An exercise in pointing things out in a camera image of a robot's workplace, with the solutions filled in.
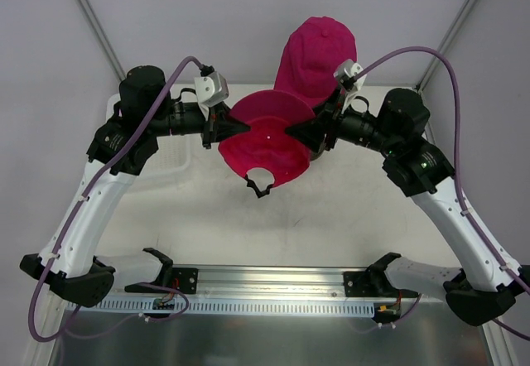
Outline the pink cap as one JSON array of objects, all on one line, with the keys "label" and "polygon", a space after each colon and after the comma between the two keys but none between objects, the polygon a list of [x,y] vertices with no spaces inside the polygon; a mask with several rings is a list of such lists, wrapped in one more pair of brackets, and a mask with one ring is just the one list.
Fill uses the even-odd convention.
[{"label": "pink cap", "polygon": [[289,36],[273,88],[313,108],[334,91],[334,73],[346,60],[357,60],[350,29],[331,17],[310,17]]},{"label": "pink cap", "polygon": [[[219,153],[258,198],[295,180],[308,169],[310,149],[285,133],[290,126],[315,117],[303,100],[279,90],[260,90],[240,99],[229,116],[248,125],[250,130],[221,141]],[[268,171],[273,182],[260,189],[248,175],[252,169]]]}]

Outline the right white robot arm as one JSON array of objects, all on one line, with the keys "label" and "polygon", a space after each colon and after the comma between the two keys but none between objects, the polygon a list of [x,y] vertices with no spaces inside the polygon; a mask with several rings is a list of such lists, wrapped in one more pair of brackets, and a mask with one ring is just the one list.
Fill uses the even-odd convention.
[{"label": "right white robot arm", "polygon": [[316,107],[317,115],[285,132],[312,151],[331,150],[339,140],[383,156],[387,178],[437,227],[456,255],[458,267],[438,267],[387,253],[345,291],[368,296],[416,292],[444,301],[468,325],[479,326],[508,311],[529,286],[529,267],[511,258],[474,217],[456,182],[456,170],[423,136],[430,112],[413,90],[385,95],[377,115],[340,110],[338,90]]}]

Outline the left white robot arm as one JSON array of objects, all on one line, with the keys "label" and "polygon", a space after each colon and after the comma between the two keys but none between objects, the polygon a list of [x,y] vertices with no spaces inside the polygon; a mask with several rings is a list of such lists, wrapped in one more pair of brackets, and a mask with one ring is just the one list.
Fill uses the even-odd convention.
[{"label": "left white robot arm", "polygon": [[152,65],[127,73],[113,114],[94,134],[63,224],[39,253],[22,258],[21,270],[59,298],[93,307],[113,289],[150,292],[171,286],[173,261],[154,248],[129,256],[96,256],[103,232],[119,201],[158,152],[159,138],[199,134],[209,148],[249,129],[229,117],[229,88],[213,67],[200,67],[189,90],[196,97],[193,103],[171,97],[173,82]]}]

